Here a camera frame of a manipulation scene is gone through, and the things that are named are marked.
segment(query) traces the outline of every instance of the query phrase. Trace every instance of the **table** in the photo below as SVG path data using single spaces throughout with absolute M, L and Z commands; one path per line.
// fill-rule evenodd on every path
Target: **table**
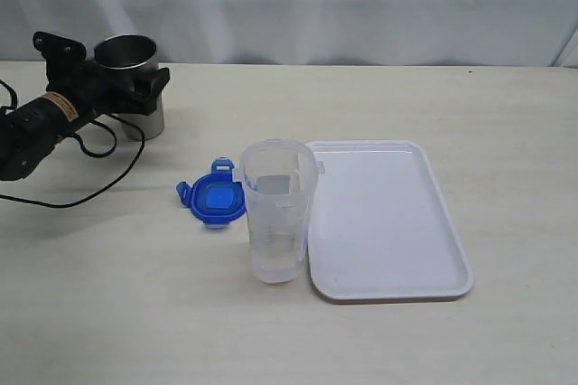
M 43 63 L 2 62 L 22 99 Z M 578 384 L 578 72 L 173 64 L 167 128 L 118 187 L 0 202 L 5 384 Z M 82 132 L 104 146 L 102 131 Z M 431 160 L 476 277 L 456 302 L 330 305 L 250 274 L 174 190 L 258 140 L 392 138 Z M 65 141 L 3 193 L 65 202 L 120 173 Z

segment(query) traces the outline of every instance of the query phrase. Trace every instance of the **blue plastic lid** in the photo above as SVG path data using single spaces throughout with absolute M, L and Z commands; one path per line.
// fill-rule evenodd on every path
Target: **blue plastic lid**
M 213 162 L 210 174 L 202 176 L 192 187 L 186 182 L 177 184 L 183 205 L 208 226 L 220 228 L 242 216 L 245 194 L 241 182 L 233 182 L 230 159 L 220 157 Z

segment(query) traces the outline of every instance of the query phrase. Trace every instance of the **fabric backdrop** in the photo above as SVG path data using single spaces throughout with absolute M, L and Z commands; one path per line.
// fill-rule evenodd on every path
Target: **fabric backdrop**
M 162 61 L 578 65 L 578 0 L 0 0 L 0 59 L 34 31 L 144 33 Z

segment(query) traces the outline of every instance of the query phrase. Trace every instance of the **white tray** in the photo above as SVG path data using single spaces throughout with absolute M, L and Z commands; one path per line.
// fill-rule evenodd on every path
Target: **white tray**
M 334 301 L 447 299 L 473 274 L 424 150 L 407 141 L 318 141 L 312 282 Z

